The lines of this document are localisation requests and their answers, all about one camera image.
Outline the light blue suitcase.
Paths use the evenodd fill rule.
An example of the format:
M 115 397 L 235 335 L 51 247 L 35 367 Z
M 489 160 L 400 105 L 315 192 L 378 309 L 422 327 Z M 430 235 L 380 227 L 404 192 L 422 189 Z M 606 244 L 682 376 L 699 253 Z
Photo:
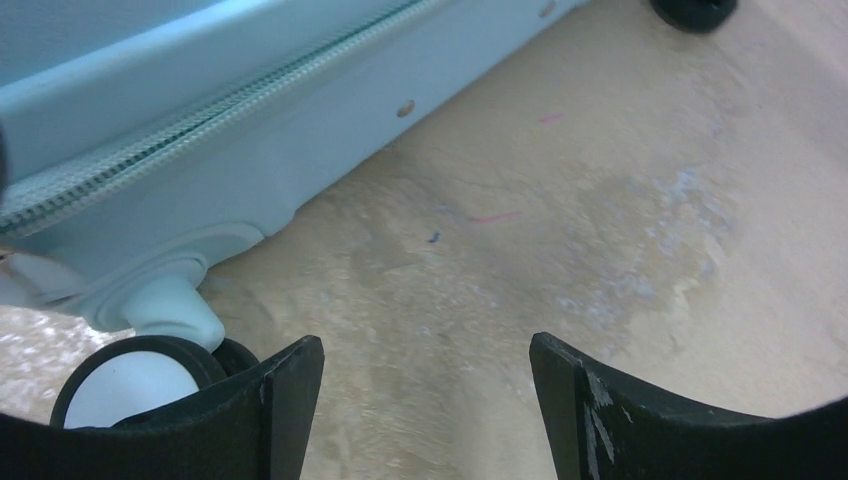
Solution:
M 35 420 L 57 377 L 127 331 L 212 349 L 228 317 L 197 288 L 235 259 L 271 305 L 336 341 L 358 401 L 432 405 L 461 344 L 517 294 L 559 296 L 603 327 L 605 300 L 653 302 L 671 200 L 603 213 L 701 141 L 702 66 L 639 45 L 613 3 L 225 2 L 111 46 L 64 98 L 94 104 L 241 68 L 201 98 L 26 176 L 1 213 L 1 409 Z M 623 179 L 630 173 L 629 180 Z M 639 220 L 636 209 L 649 213 Z

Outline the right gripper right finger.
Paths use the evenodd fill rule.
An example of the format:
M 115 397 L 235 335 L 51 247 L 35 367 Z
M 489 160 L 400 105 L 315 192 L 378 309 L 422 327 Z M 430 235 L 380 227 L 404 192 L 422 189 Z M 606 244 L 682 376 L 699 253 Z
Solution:
M 560 479 L 844 479 L 847 401 L 784 418 L 726 410 L 605 365 L 547 332 L 529 358 Z

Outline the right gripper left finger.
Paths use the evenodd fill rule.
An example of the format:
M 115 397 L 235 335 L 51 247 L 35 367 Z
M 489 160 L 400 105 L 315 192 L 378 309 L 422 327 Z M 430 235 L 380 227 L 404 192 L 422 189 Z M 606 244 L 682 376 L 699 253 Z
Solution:
M 324 367 L 307 335 L 262 363 L 110 428 L 1 417 L 4 479 L 298 479 Z

